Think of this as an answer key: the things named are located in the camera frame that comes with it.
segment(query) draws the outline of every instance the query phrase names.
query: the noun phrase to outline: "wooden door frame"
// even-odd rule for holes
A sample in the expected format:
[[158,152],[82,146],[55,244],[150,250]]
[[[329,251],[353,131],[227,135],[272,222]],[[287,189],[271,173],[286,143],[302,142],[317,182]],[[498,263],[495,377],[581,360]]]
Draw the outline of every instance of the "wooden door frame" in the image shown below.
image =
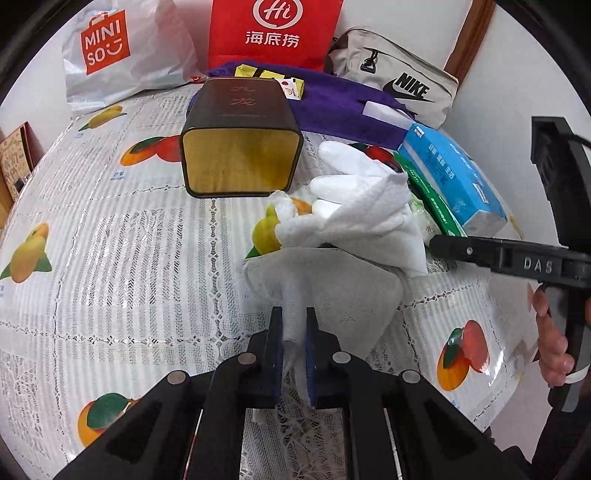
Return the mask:
[[472,6],[457,38],[456,46],[444,68],[446,72],[458,79],[460,85],[476,58],[494,11],[495,0],[472,0]]

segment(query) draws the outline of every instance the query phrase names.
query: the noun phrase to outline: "purple towel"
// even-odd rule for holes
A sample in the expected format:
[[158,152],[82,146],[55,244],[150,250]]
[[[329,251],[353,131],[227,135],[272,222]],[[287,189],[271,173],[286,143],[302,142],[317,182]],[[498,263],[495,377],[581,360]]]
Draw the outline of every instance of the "purple towel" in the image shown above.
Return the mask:
[[312,70],[245,60],[225,63],[207,75],[233,77],[236,67],[243,63],[304,80],[304,98],[290,100],[290,105],[300,129],[306,132],[396,150],[404,140],[406,130],[363,115],[365,102],[398,108],[414,117],[403,104],[381,90]]

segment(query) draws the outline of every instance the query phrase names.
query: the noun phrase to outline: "tissue pack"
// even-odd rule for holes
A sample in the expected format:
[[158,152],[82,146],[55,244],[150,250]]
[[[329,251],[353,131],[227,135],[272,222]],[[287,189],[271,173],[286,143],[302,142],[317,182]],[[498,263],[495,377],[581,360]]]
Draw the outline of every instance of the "tissue pack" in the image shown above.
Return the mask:
[[468,235],[494,236],[507,223],[497,196],[449,137],[415,123],[398,151],[423,172]]

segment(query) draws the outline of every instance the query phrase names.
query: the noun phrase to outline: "green package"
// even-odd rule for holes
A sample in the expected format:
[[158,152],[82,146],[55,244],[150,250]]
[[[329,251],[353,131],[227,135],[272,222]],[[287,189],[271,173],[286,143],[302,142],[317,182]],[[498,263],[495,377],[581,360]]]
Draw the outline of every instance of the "green package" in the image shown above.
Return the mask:
[[414,165],[400,153],[394,152],[394,159],[408,174],[408,179],[421,193],[421,200],[427,205],[429,212],[433,215],[441,231],[450,236],[467,236],[447,204],[433,187],[431,187],[423,174],[417,171]]

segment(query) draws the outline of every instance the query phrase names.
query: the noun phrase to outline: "white plastic bag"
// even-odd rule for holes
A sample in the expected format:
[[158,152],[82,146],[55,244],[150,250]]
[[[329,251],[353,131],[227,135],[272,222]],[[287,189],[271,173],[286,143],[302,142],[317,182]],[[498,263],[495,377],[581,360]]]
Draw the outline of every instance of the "white plastic bag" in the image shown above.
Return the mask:
[[74,116],[197,75],[191,36],[173,0],[94,0],[62,45]]

